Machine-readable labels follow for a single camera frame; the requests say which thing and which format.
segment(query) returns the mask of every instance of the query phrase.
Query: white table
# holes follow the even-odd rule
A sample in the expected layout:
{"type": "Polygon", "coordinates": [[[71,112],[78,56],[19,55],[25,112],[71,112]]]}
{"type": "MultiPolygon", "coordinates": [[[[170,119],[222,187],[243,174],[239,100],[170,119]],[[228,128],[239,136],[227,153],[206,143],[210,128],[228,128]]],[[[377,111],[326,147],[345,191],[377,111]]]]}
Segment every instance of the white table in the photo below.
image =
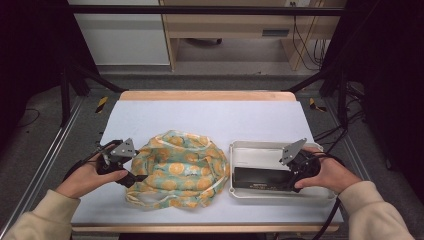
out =
{"type": "MultiPolygon", "coordinates": [[[[101,144],[131,137],[136,148],[170,129],[205,135],[229,159],[236,140],[294,142],[312,135],[300,103],[282,92],[126,92],[116,103],[101,144]]],[[[125,167],[130,169],[130,162],[125,167]]],[[[283,232],[318,231],[334,200],[240,200],[229,182],[208,207],[146,210],[125,200],[125,187],[110,183],[82,198],[74,231],[283,232]]],[[[328,231],[343,222],[337,211],[328,231]]]]}

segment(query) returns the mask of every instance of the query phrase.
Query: gray floor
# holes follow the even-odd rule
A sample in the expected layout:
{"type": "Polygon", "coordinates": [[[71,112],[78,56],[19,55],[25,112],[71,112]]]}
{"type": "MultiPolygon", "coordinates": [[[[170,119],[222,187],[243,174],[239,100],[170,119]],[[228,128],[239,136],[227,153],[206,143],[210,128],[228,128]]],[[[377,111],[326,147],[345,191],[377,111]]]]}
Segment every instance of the gray floor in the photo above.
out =
{"type": "MultiPolygon", "coordinates": [[[[131,89],[281,90],[314,73],[305,68],[291,71],[278,41],[224,39],[221,46],[216,46],[209,42],[190,40],[183,42],[180,50],[174,72],[155,67],[130,66],[119,69],[125,71],[106,67],[101,68],[103,76],[131,89]]],[[[90,81],[89,84],[93,89],[88,97],[76,97],[72,94],[73,103],[80,104],[80,107],[74,109],[78,115],[72,119],[69,129],[59,128],[59,88],[38,94],[28,102],[28,108],[36,109],[40,113],[39,117],[28,126],[16,128],[9,145],[0,155],[2,228],[14,211],[19,213],[32,209],[47,189],[54,189],[69,167],[76,160],[86,157],[101,139],[119,94],[94,82],[90,81]],[[105,108],[102,113],[95,113],[99,99],[103,96],[109,97],[105,108]],[[69,130],[69,133],[61,135],[65,133],[64,130],[69,130]]],[[[296,94],[313,135],[338,124],[331,111],[336,104],[334,99],[322,99],[317,94],[320,84],[317,82],[296,94]],[[315,99],[317,106],[326,106],[328,111],[310,109],[311,97],[315,99]]],[[[356,102],[350,105],[350,109],[349,115],[361,110],[356,102]]],[[[36,117],[36,111],[28,110],[20,124],[29,123],[36,117]]],[[[338,133],[318,143],[328,147],[325,143],[334,141],[337,135],[338,133]]],[[[386,169],[384,157],[366,123],[361,119],[351,123],[348,135],[336,145],[332,153],[344,159],[349,169],[374,181],[386,201],[392,203],[402,214],[413,236],[424,239],[424,229],[421,227],[424,222],[424,207],[403,175],[386,169]]],[[[347,239],[347,231],[347,223],[344,223],[337,232],[326,234],[323,239],[347,239]]],[[[76,239],[117,238],[117,234],[78,233],[75,236],[76,239]]],[[[297,235],[283,233],[282,236],[297,235]]],[[[306,239],[312,236],[313,234],[302,235],[306,239]]]]}

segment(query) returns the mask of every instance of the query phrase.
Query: hand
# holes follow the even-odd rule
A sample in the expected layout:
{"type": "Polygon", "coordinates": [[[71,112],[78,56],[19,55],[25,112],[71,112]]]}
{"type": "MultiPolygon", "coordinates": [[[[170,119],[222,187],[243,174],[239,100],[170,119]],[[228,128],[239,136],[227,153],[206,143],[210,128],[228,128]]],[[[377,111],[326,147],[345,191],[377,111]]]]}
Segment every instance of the hand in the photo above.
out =
{"type": "MultiPolygon", "coordinates": [[[[318,156],[323,154],[317,148],[304,148],[304,150],[313,152],[318,156]]],[[[296,188],[319,186],[341,193],[349,186],[362,181],[333,158],[322,157],[320,161],[321,171],[319,174],[315,177],[299,180],[295,184],[296,188]]]]}
{"type": "Polygon", "coordinates": [[[80,198],[103,184],[118,181],[128,174],[127,170],[115,171],[105,175],[97,174],[95,161],[99,157],[100,153],[75,170],[59,185],[56,192],[69,198],[80,198]]]}

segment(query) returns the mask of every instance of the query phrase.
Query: sleeve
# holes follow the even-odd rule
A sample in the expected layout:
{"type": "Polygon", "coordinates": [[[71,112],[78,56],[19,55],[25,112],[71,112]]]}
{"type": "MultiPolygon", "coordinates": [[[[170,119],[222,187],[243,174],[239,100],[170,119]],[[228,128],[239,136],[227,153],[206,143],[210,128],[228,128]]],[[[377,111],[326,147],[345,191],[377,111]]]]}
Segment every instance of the sleeve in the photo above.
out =
{"type": "Polygon", "coordinates": [[[71,219],[79,203],[79,199],[71,199],[49,190],[32,212],[26,212],[18,218],[4,239],[69,240],[71,219]]]}
{"type": "Polygon", "coordinates": [[[349,239],[414,239],[400,213],[383,200],[374,183],[356,183],[339,198],[349,214],[349,239]]]}

